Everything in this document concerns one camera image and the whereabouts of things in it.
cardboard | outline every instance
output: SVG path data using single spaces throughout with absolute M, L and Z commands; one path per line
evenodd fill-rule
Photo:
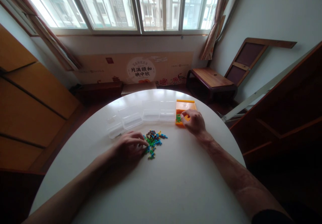
M 185 83 L 193 52 L 79 55 L 83 68 L 73 71 L 81 84 L 122 81 L 155 82 L 157 86 Z

black sleeve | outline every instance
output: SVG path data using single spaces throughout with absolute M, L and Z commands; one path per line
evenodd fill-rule
M 294 222 L 279 211 L 263 210 L 254 215 L 252 224 L 294 224 Z

table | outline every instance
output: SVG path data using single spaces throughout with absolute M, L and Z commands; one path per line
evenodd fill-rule
M 106 105 L 70 137 L 49 168 L 31 213 L 86 168 L 116 139 L 106 134 L 106 119 L 142 100 L 195 100 L 206 128 L 221 146 L 245 166 L 238 145 L 222 120 L 199 100 L 171 90 L 146 90 Z M 174 122 L 143 122 L 131 130 L 161 130 L 169 138 L 156 158 L 124 166 L 104 176 L 73 223 L 250 223 L 215 164 L 195 137 Z

orange box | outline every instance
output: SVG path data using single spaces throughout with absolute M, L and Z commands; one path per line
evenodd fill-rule
M 188 110 L 188 109 L 194 109 L 196 110 L 196 105 L 195 105 L 195 101 L 189 101 L 189 100 L 179 100 L 177 99 L 177 104 L 176 104 L 176 115 L 177 114 L 181 114 L 183 111 Z M 190 121 L 190 116 L 186 115 L 185 120 Z M 177 122 L 175 121 L 176 125 L 182 125 L 182 122 Z

white wall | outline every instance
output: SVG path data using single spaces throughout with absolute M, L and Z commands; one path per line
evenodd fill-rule
M 192 67 L 205 67 L 199 55 L 206 36 L 64 36 L 58 37 L 75 55 L 193 51 Z M 33 37 L 41 45 L 42 40 Z
M 27 50 L 29 50 L 54 76 L 67 88 L 75 85 L 77 80 L 60 66 L 57 59 L 45 54 L 32 38 L 20 27 L 14 18 L 0 5 L 0 24 L 3 25 Z
M 322 40 L 321 11 L 322 0 L 240 0 L 211 68 L 224 75 L 247 37 L 298 42 L 267 49 L 238 88 L 235 100 L 242 102 Z

